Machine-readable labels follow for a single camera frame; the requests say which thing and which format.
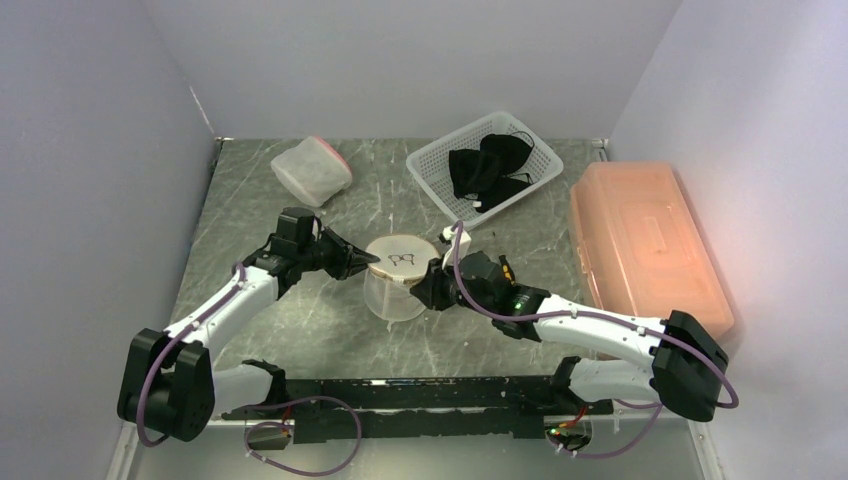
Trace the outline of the white mesh laundry bag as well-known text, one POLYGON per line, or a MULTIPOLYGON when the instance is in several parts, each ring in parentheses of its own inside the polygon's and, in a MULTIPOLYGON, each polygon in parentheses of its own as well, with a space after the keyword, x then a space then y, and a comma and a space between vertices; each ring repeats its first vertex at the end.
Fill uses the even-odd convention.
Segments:
POLYGON ((439 258, 436 247, 418 236, 393 234, 376 238, 366 251, 380 258, 365 272, 363 299, 369 310, 387 322, 420 315, 425 306, 411 288, 423 280, 429 261, 439 258))

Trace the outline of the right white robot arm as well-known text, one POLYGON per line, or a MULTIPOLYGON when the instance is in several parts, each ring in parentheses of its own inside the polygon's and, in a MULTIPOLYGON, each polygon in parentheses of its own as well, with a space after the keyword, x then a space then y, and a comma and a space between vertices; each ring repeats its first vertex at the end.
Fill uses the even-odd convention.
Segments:
POLYGON ((689 313, 638 317, 581 305, 517 282, 504 257, 493 261, 483 252, 456 262, 429 261, 410 292, 429 310, 470 309, 514 339, 572 344, 602 354, 600 360, 562 361, 550 392, 564 415, 596 401, 634 400, 710 422, 717 409, 739 404, 725 375, 727 354, 689 313))

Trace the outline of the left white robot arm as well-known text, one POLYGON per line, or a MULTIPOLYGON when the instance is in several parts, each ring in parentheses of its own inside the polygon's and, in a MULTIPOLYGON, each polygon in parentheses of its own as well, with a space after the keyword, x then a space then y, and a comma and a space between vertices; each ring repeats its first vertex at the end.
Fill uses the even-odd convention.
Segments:
POLYGON ((304 274, 323 271, 343 281, 379 260, 324 226, 313 211, 285 208, 265 243, 237 263, 200 307, 163 330, 145 328, 134 336, 118 416, 135 424, 147 447, 169 438, 191 441, 211 418, 242 408, 264 420, 279 417, 290 400, 282 368, 246 360, 214 372, 214 360, 304 274))

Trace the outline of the black bra in basket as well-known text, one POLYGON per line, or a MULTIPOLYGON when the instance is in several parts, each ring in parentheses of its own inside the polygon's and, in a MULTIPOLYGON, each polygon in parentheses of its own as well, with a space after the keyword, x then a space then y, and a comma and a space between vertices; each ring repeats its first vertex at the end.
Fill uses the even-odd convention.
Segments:
POLYGON ((533 180, 520 173, 533 153, 535 141, 524 131, 488 134, 478 149, 458 149, 448 153, 452 193, 470 200, 478 213, 486 213, 522 191, 533 180))

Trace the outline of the black yellow short screwdriver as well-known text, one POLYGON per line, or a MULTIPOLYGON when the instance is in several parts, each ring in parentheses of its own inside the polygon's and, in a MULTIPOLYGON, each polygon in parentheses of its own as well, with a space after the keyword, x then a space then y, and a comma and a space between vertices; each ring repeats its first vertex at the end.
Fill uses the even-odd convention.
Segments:
POLYGON ((500 263, 500 265, 501 265, 501 268, 502 268, 503 275, 504 275, 505 279, 506 279, 506 280, 507 280, 507 281, 508 281, 511 285, 515 285, 515 284, 516 284, 516 275, 515 275, 515 273, 514 273, 514 270, 513 270, 513 269, 512 269, 512 267, 511 267, 511 265, 510 265, 510 263, 509 263, 509 261, 508 261, 507 257, 506 257, 505 255, 500 255, 500 256, 498 257, 498 260, 499 260, 499 263, 500 263))

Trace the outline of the white plastic basket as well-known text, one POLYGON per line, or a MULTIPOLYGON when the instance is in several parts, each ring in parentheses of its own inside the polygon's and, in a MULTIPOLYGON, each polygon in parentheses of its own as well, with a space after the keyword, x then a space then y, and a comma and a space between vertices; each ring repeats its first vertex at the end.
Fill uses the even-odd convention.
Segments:
POLYGON ((524 123, 491 113, 407 157, 414 180, 453 222, 470 230, 564 170, 562 159, 524 123))

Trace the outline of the orange translucent storage box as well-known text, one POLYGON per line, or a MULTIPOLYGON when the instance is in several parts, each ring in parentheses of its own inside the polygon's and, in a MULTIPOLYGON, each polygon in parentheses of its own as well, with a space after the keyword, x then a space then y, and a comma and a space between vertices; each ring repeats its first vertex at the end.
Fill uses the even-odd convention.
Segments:
POLYGON ((640 317, 683 311, 714 339, 734 326, 669 164, 590 164, 570 189, 569 237, 589 306, 640 317))

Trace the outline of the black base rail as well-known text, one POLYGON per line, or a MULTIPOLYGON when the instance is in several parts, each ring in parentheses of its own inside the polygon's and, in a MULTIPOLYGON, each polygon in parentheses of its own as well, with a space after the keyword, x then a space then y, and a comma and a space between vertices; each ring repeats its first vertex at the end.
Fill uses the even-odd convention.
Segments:
POLYGON ((329 440, 422 436, 509 435, 541 439, 546 429, 575 417, 610 415, 613 404, 586 405, 552 376, 388 379, 290 379, 286 399, 306 399, 271 411, 240 407, 226 420, 281 420, 296 444, 329 440))

